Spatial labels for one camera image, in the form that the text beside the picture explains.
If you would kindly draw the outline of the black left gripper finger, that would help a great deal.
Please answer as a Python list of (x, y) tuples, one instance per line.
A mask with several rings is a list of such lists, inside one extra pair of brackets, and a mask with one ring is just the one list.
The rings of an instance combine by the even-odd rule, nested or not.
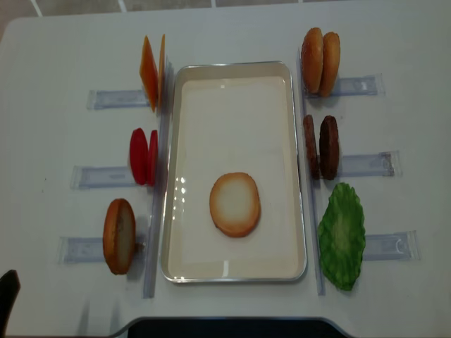
[(16, 270), (9, 270), (0, 281), (0, 326), (1, 336), (6, 335), (6, 327), (14, 302), (20, 291), (20, 280)]

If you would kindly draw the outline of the dark robot base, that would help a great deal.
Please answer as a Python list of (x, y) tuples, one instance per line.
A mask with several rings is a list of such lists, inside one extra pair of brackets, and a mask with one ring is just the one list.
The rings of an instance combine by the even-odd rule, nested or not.
[(151, 319), (128, 329), (128, 337), (344, 337), (322, 320)]

